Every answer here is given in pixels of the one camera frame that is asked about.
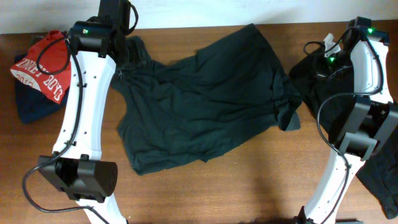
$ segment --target black cloth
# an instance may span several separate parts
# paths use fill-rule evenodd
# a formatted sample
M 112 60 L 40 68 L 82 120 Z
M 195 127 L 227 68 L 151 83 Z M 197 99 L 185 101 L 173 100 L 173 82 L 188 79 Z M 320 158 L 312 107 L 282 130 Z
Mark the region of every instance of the black cloth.
M 353 92 L 354 75 L 351 72 L 339 79 L 319 80 L 315 78 L 315 57 L 308 56 L 289 73 L 293 85 L 300 92 L 304 103 L 313 114 L 325 99 L 336 93 Z M 332 124 L 353 105 L 352 96 L 342 96 L 329 101 L 321 111 L 320 124 L 330 132 Z M 395 130 L 388 142 L 377 155 L 372 156 L 356 174 L 364 186 L 382 204 L 388 219 L 398 215 L 398 130 Z
M 18 55 L 14 63 L 21 61 L 25 55 Z M 25 124 L 44 118 L 66 105 L 69 89 L 65 92 L 61 104 L 48 99 L 41 91 L 14 79 L 15 97 L 19 119 Z
M 127 104 L 118 131 L 139 175 L 206 162 L 271 126 L 300 128 L 300 95 L 252 24 L 170 66 L 138 37 L 127 49 L 112 87 Z

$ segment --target white wall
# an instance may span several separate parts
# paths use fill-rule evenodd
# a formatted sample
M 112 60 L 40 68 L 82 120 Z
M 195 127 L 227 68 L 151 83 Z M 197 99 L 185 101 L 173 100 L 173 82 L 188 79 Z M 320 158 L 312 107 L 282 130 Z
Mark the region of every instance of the white wall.
M 398 0 L 132 0 L 138 29 L 398 19 Z M 100 0 L 0 0 L 0 34 L 68 30 Z

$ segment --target dark green shirt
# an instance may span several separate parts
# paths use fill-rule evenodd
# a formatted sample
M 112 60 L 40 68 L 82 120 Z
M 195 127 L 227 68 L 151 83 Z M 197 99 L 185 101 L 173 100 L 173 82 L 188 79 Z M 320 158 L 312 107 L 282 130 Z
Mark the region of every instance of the dark green shirt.
M 138 37 L 127 49 L 112 87 L 126 100 L 118 131 L 139 175 L 206 162 L 271 126 L 300 128 L 300 95 L 252 24 L 171 66 Z

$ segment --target table surface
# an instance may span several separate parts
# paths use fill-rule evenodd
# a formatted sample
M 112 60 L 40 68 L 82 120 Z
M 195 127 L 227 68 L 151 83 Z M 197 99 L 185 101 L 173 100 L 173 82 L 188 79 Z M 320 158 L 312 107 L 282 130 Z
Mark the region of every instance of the table surface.
M 306 42 L 339 37 L 346 23 L 274 24 L 257 28 L 269 41 L 285 71 L 304 58 Z M 377 21 L 389 32 L 387 58 L 391 95 L 398 99 L 398 21 Z M 171 64 L 195 54 L 241 27 L 136 30 L 152 58 Z M 27 202 L 22 176 L 39 155 L 50 155 L 62 125 L 64 110 L 32 124 L 18 118 L 13 76 L 9 68 L 17 54 L 29 48 L 33 34 L 0 35 L 0 223 L 88 223 L 84 212 L 46 214 Z M 315 120 L 302 104 L 297 110 L 302 128 L 282 132 L 268 129 L 229 153 L 212 159 L 138 176 L 130 166 L 116 127 L 126 112 L 122 95 L 110 89 L 101 142 L 103 160 L 118 164 L 115 195 L 130 223 L 238 223 L 255 219 L 292 218 L 314 193 L 326 166 L 329 149 Z M 41 175 L 28 181 L 33 198 L 47 208 L 75 206 Z M 365 223 L 398 223 L 384 217 L 379 202 L 354 178 L 338 218 Z

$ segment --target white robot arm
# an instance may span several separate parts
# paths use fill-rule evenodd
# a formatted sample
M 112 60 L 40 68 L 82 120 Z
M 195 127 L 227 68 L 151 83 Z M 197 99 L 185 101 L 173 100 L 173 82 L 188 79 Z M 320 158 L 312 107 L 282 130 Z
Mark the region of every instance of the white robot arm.
M 132 28 L 130 8 L 136 17 Z M 118 167 L 114 162 L 100 161 L 101 124 L 109 84 L 116 64 L 124 63 L 126 36 L 137 20 L 137 11 L 128 0 L 101 0 L 97 17 L 76 22 L 70 29 L 65 42 L 72 54 L 72 75 L 62 128 L 53 156 L 40 156 L 38 166 L 22 181 L 26 198 L 40 211 L 84 209 L 92 223 L 127 223 L 113 194 Z M 27 177 L 36 170 L 79 207 L 49 210 L 37 205 L 26 188 Z
M 338 45 L 335 49 L 331 49 L 335 43 L 332 42 L 333 36 L 329 34 L 325 39 L 325 51 L 329 51 L 329 53 L 322 57 L 327 63 L 338 63 L 340 58 L 342 63 L 333 68 L 338 71 L 340 67 L 345 66 L 347 55 L 349 55 L 351 61 L 348 63 L 352 63 L 354 70 L 354 92 L 379 91 L 365 98 L 358 94 L 356 103 L 350 109 L 346 121 L 341 121 L 344 125 L 340 126 L 338 135 L 330 137 L 334 144 L 339 146 L 340 153 L 331 150 L 328 165 L 316 192 L 298 216 L 297 223 L 299 224 L 336 223 L 337 209 L 353 177 L 371 154 L 375 154 L 381 149 L 398 125 L 398 109 L 396 105 L 393 105 L 387 85 L 388 36 L 384 32 L 371 28 L 370 20 L 365 18 L 357 17 L 350 22 L 350 25 L 351 27 L 356 26 L 357 32 L 363 32 L 360 31 L 361 29 L 365 30 L 363 34 L 367 36 L 368 41 L 358 40 L 359 34 L 351 33 L 351 36 L 345 40 L 345 49 L 340 52 Z M 380 59 L 381 67 L 377 64 L 377 57 Z M 345 155 L 350 165 L 349 172 L 347 172 L 346 162 L 341 155 Z

